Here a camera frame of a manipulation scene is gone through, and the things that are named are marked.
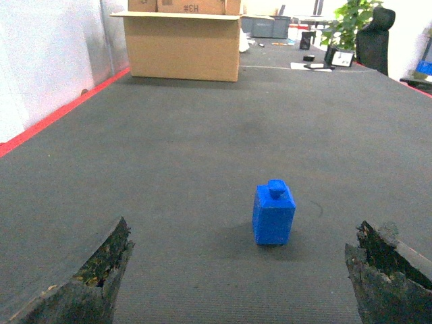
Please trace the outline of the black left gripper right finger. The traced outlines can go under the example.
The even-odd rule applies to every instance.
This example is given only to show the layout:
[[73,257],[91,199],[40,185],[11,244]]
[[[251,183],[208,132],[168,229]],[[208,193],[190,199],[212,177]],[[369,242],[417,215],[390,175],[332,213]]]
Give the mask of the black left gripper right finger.
[[431,261],[398,239],[395,223],[363,221],[345,263],[363,323],[430,323]]

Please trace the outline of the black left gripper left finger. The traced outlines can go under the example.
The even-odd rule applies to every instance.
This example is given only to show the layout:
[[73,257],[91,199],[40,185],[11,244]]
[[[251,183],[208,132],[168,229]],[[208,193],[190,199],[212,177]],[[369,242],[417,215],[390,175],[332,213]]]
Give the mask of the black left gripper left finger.
[[120,217],[90,258],[64,282],[49,286],[9,318],[10,323],[112,323],[134,243]]

